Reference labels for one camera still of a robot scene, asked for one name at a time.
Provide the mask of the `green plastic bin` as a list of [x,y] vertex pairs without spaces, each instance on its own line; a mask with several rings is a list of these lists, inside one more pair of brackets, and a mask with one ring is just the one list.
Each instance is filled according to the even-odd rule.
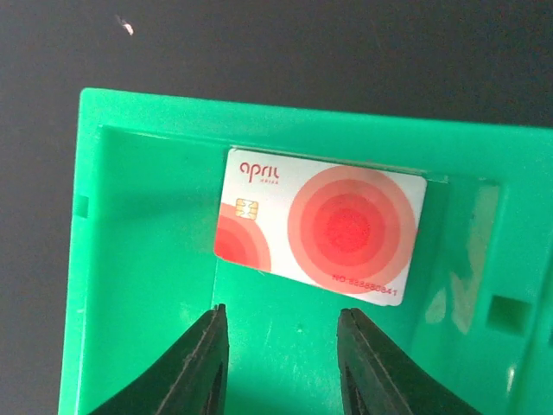
[[[403,302],[218,259],[229,149],[427,180]],[[87,88],[79,100],[61,414],[87,414],[226,306],[229,414],[339,414],[340,312],[363,310],[484,414],[552,411],[552,132]]]

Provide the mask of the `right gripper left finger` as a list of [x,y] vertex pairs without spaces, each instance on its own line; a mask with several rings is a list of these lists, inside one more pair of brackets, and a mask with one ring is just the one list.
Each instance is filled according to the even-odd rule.
[[205,312],[155,363],[94,414],[222,414],[229,364],[226,307]]

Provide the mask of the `red circle credit card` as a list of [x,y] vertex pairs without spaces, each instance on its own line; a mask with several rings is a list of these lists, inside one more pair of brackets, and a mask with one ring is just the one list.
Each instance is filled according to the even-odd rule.
[[420,176],[232,149],[215,254],[368,303],[404,299]]

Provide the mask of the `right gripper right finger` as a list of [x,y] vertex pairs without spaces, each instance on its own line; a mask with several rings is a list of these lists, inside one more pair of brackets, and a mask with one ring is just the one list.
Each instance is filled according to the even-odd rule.
[[362,310],[343,309],[337,328],[345,414],[476,414],[424,372]]

